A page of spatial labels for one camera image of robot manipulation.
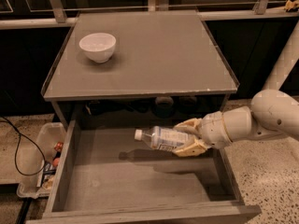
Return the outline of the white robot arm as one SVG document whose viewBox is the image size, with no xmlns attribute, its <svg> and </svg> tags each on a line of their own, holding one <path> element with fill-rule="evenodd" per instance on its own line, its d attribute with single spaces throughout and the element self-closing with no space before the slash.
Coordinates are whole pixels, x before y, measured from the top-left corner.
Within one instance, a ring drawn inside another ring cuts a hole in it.
<svg viewBox="0 0 299 224">
<path fill-rule="evenodd" d="M 236 98 L 250 104 L 187 119 L 175 126 L 192 139 L 175 150 L 179 157 L 198 156 L 241 140 L 299 136 L 299 104 L 280 90 L 298 52 L 293 40 L 296 19 L 209 21 L 207 28 L 239 81 Z"/>
</svg>

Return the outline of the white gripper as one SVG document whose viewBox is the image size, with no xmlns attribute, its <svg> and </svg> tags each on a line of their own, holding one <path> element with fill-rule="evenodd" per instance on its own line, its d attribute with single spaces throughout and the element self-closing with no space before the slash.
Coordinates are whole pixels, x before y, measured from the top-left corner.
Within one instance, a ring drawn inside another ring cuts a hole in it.
<svg viewBox="0 0 299 224">
<path fill-rule="evenodd" d="M 188 140 L 177 147 L 173 153 L 178 157 L 196 157 L 205 153 L 209 147 L 222 149 L 232 141 L 226 131 L 223 113 L 218 111 L 205 115 L 202 119 L 187 119 L 174 127 L 175 130 L 201 136 Z"/>
</svg>

